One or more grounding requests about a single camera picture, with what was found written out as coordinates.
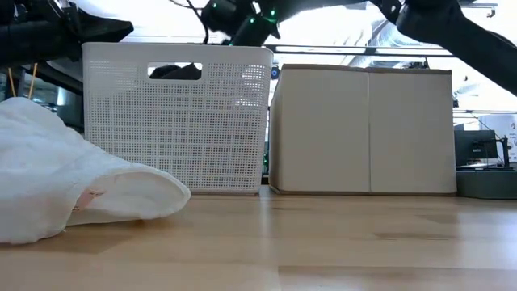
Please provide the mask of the white plastic perforated basket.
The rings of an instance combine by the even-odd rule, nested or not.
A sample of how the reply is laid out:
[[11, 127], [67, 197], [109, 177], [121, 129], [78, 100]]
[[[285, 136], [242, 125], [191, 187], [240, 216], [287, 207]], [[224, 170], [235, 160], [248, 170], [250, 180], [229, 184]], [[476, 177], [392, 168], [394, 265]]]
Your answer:
[[[194, 193], [256, 193], [272, 61], [260, 47], [86, 43], [85, 138]], [[198, 80], [149, 77], [157, 67], [191, 63], [202, 70]]]

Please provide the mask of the open cardboard box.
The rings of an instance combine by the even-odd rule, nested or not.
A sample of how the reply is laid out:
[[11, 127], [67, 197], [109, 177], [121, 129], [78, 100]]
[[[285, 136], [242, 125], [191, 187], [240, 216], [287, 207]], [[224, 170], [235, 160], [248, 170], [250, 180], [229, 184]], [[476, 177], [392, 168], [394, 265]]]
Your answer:
[[453, 195], [452, 74], [286, 64], [269, 142], [283, 194]]

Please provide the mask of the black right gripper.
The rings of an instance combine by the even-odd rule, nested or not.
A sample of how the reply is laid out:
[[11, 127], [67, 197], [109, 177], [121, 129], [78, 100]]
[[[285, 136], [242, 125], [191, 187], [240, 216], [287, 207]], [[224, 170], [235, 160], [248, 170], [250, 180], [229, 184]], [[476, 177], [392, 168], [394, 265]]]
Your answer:
[[280, 13], [272, 0], [209, 0], [201, 22], [212, 32], [234, 35], [231, 46], [262, 46], [269, 36], [279, 39]]

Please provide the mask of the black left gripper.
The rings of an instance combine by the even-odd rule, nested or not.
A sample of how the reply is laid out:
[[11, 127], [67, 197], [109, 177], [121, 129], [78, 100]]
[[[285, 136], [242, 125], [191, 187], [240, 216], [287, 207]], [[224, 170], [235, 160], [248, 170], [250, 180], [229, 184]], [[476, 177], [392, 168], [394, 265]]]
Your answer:
[[46, 18], [64, 32], [68, 43], [65, 52], [71, 61], [82, 56], [84, 43], [117, 43], [134, 30], [130, 21], [88, 14], [71, 0], [44, 0], [44, 4], [48, 6]]

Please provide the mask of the black computer monitor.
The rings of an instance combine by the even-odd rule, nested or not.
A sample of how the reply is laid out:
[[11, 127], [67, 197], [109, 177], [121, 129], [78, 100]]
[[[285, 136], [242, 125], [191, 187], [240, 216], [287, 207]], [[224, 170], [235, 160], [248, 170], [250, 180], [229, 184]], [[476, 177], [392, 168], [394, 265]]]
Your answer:
[[498, 157], [494, 130], [455, 130], [454, 142], [457, 167], [474, 160]]

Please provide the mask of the thin white garment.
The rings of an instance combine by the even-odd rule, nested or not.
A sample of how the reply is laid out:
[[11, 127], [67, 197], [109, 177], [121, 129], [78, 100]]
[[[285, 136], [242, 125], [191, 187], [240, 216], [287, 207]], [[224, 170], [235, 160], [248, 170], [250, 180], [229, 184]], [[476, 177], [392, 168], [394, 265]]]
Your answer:
[[31, 100], [0, 102], [0, 243], [167, 217], [190, 198], [172, 175], [107, 153]]

